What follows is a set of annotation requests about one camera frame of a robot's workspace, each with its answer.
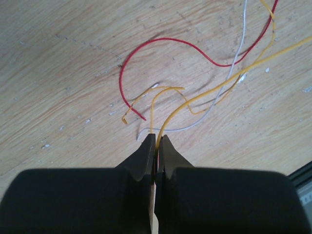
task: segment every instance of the red wire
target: red wire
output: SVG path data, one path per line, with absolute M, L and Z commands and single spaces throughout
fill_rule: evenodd
M 274 5 L 273 5 L 273 8 L 272 8 L 272 12 L 274 13 L 275 11 L 275 8 L 276 8 L 276 5 L 278 3 L 278 0 L 275 0 L 274 2 Z M 264 27 L 264 30 L 262 30 L 262 32 L 260 33 L 260 35 L 258 36 L 257 40 L 248 48 L 248 50 L 245 52 L 245 54 L 240 58 L 240 60 L 238 60 L 235 64 L 241 62 L 245 56 L 255 47 L 255 45 L 261 40 L 261 38 L 264 36 L 264 34 L 266 33 L 270 23 L 271 23 L 271 20 L 272 20 L 272 17 L 269 16 L 269 19 L 267 21 L 267 24 L 266 26 Z M 141 45 L 139 45 L 134 51 L 132 51 L 130 53 L 130 55 L 127 57 L 127 59 L 125 60 L 125 62 L 123 63 L 123 66 L 120 70 L 120 75 L 119 75 L 119 88 L 120 88 L 120 93 L 121 93 L 121 96 L 122 96 L 122 99 L 124 100 L 124 102 L 127 104 L 127 106 L 130 108 L 131 105 L 129 104 L 129 102 L 127 101 L 125 95 L 124 95 L 124 92 L 123 92 L 123 89 L 122 89 L 122 76 L 123 76 L 123 72 L 125 70 L 125 67 L 126 65 L 128 64 L 129 60 L 132 58 L 132 56 L 137 52 L 139 51 L 141 48 L 153 43 L 153 42 L 156 42 L 156 41 L 160 41 L 160 40 L 173 40 L 173 41 L 177 41 L 177 42 L 181 42 L 181 43 L 184 43 L 184 44 L 187 44 L 191 47 L 193 47 L 194 49 L 196 49 L 199 53 L 201 53 L 207 60 L 209 60 L 212 64 L 218 66 L 218 67 L 229 67 L 231 66 L 231 64 L 219 64 L 219 63 L 216 63 L 215 61 L 213 61 L 210 57 L 208 57 L 201 49 L 199 49 L 197 46 L 187 42 L 187 41 L 184 41 L 184 40 L 180 40 L 180 39 L 175 39 L 175 38 L 157 38 L 157 39 L 153 39 L 153 40 L 149 40 L 147 42 L 144 42 L 142 43 Z M 146 121 L 146 118 L 140 114 L 136 109 L 132 108 L 132 111 L 135 112 L 138 116 L 140 116 L 141 119 L 143 119 L 144 121 Z

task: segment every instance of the black object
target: black object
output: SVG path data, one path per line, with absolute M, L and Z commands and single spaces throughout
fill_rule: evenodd
M 0 204 L 0 233 L 151 233 L 154 182 L 159 233 L 310 233 L 286 176 L 195 168 L 167 136 L 158 156 L 149 134 L 116 168 L 24 171 Z

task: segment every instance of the white speck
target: white speck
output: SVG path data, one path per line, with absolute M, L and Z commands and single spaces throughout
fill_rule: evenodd
M 157 86 L 159 86 L 159 82 L 155 83 L 151 88 L 154 89 L 154 88 L 156 88 Z
M 45 149 L 45 148 L 48 148 L 48 147 L 50 147 L 50 145 L 49 145 L 49 144 L 45 144 L 45 145 L 42 146 L 41 148 L 42 148 L 42 149 Z
M 240 76 L 240 79 L 238 80 L 238 83 L 240 84 L 241 82 L 243 82 L 244 79 L 246 78 L 246 76 L 247 76 L 247 73 L 242 74 L 242 75 Z
M 308 87 L 308 88 L 306 88 L 306 89 L 304 89 L 304 90 L 302 90 L 304 93 L 309 93 L 309 92 L 311 92 L 312 91 L 312 86 L 310 86 L 310 87 Z

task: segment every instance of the wooden table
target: wooden table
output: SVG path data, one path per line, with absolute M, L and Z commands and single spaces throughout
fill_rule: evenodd
M 310 0 L 279 2 L 276 42 L 265 57 L 311 35 L 311 10 Z M 118 78 L 129 53 L 152 37 L 173 37 L 194 43 L 220 63 L 231 63 L 240 42 L 242 11 L 242 0 L 2 0 L 0 196 L 25 169 L 114 167 L 123 161 L 140 145 L 136 135 L 149 126 L 157 94 L 150 92 L 136 104 L 148 121 L 131 112 L 128 125 L 122 123 L 127 106 Z M 260 1 L 249 1 L 243 49 L 255 41 L 268 15 Z M 272 26 L 234 72 L 253 63 L 271 33 Z M 289 174 L 308 163 L 311 54 L 312 43 L 305 44 L 251 70 L 202 123 L 168 134 L 176 149 L 204 167 Z M 130 61 L 124 91 L 133 99 L 160 82 L 185 87 L 183 93 L 191 98 L 224 81 L 227 72 L 187 45 L 157 42 Z M 162 96 L 155 126 L 182 103 L 173 91 Z M 169 127 L 199 118 L 185 108 Z

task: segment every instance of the thin yellow wire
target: thin yellow wire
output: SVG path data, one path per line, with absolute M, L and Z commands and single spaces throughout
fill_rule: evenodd
M 155 90 L 155 89 L 164 89 L 164 88 L 173 88 L 171 86 L 158 86 L 158 87 L 155 87 L 155 88 L 149 88 L 147 89 L 146 91 L 144 91 L 142 94 L 140 94 L 134 101 L 133 103 L 131 104 L 131 107 L 127 110 L 127 112 L 121 117 L 121 120 L 124 124 L 128 124 L 127 120 L 125 119 L 126 115 L 132 110 L 133 106 L 135 103 L 137 103 L 146 93 L 152 91 L 152 90 Z M 185 101 L 188 101 L 187 98 L 178 90 L 178 89 L 175 89 L 183 98 Z M 206 111 L 205 110 L 202 110 L 202 111 L 199 111 L 199 112 L 194 112 L 191 108 L 190 105 L 188 105 L 188 108 L 190 110 L 190 112 L 193 114 L 193 115 L 198 115 L 200 113 L 203 113 Z
M 257 59 L 255 60 L 258 61 L 263 55 L 264 53 L 273 45 L 274 41 L 275 41 L 275 31 L 276 31 L 276 24 L 275 24 L 275 15 L 273 14 L 273 12 L 270 10 L 270 7 L 267 5 L 267 3 L 264 0 L 260 0 L 262 2 L 262 4 L 265 6 L 265 8 L 268 10 L 268 12 L 271 15 L 272 18 L 272 38 L 271 38 L 271 42 L 269 43 L 269 45 L 267 47 L 265 47 L 265 49 L 261 52 L 261 54 L 257 57 Z M 219 104 L 220 102 L 222 102 L 228 94 L 230 94 L 231 90 L 237 85 L 237 83 L 239 82 L 241 78 L 241 74 L 238 76 L 237 80 L 235 81 L 235 83 L 229 88 L 229 90 L 227 91 L 227 93 L 222 97 L 221 100 L 219 100 L 217 104 Z
M 154 111 L 154 103 L 156 101 L 156 99 L 162 95 L 163 93 L 165 92 L 168 92 L 170 90 L 176 90 L 178 91 L 180 94 L 182 94 L 179 90 L 185 90 L 185 88 L 183 87 L 169 87 L 167 89 L 164 89 L 162 91 L 160 91 L 154 98 L 153 98 L 153 101 L 152 101 L 152 106 L 151 106 L 151 128 L 150 128 L 150 133 L 153 133 L 153 111 Z
M 168 116 L 168 118 L 165 120 L 164 124 L 162 125 L 162 127 L 161 127 L 161 129 L 160 129 L 160 131 L 159 131 L 159 134 L 158 134 L 158 137 L 157 137 L 157 141 L 156 141 L 156 154 L 158 154 L 158 148 L 159 148 L 159 144 L 160 144 L 160 139 L 161 139 L 161 136 L 162 136 L 162 133 L 163 133 L 165 127 L 168 125 L 169 121 L 170 121 L 180 110 L 182 110 L 184 107 L 186 107 L 186 106 L 189 105 L 190 103 L 192 103 L 192 102 L 194 102 L 194 101 L 196 101 L 196 100 L 198 100 L 198 99 L 200 99 L 200 98 L 202 98 L 202 97 L 205 97 L 206 95 L 208 95 L 208 94 L 210 94 L 210 93 L 212 93 L 212 92 L 214 92 L 214 91 L 220 89 L 222 86 L 228 84 L 228 83 L 231 82 L 233 79 L 237 78 L 240 74 L 243 74 L 243 73 L 249 71 L 250 69 L 252 69 L 252 68 L 254 68 L 254 67 L 256 67 L 256 66 L 259 66 L 259 65 L 261 65 L 261 64 L 263 64 L 263 63 L 265 63 L 265 62 L 267 62 L 267 61 L 269 61 L 269 60 L 272 60 L 272 59 L 276 58 L 277 56 L 280 56 L 280 55 L 282 55 L 282 54 L 284 54 L 284 53 L 286 53 L 286 52 L 288 52 L 288 51 L 291 51 L 291 50 L 293 50 L 293 49 L 295 49 L 295 48 L 297 48 L 297 47 L 299 47 L 299 46 L 301 46 L 301 45 L 303 45 L 303 44 L 305 44 L 305 43 L 310 42 L 310 41 L 312 41 L 312 36 L 307 37 L 307 38 L 303 39 L 302 41 L 300 41 L 300 42 L 298 42 L 298 43 L 296 43 L 296 44 L 294 44 L 294 45 L 292 45 L 292 46 L 290 46 L 290 47 L 287 47 L 287 48 L 285 48 L 284 50 L 281 50 L 281 51 L 279 51 L 279 52 L 277 52 L 277 53 L 275 53 L 275 54 L 273 54 L 273 55 L 271 55 L 271 56 L 268 56 L 268 57 L 266 57 L 266 58 L 264 58 L 264 59 L 262 59 L 262 60 L 258 60 L 258 61 L 256 61 L 256 62 L 254 62 L 252 65 L 250 65 L 250 66 L 246 67 L 245 69 L 243 69 L 242 71 L 240 71 L 240 72 L 234 74 L 230 79 L 228 79 L 228 80 L 226 80 L 225 82 L 219 84 L 219 85 L 216 86 L 215 88 L 213 88 L 213 89 L 211 89 L 211 90 L 208 90 L 208 91 L 206 91 L 206 92 L 204 92 L 204 93 L 202 93 L 202 94 L 200 94 L 200 95 L 198 95 L 198 96 L 196 96 L 196 97 L 194 97 L 194 98 L 188 100 L 188 101 L 185 102 L 184 104 L 180 105 L 178 108 L 176 108 L 176 109 Z

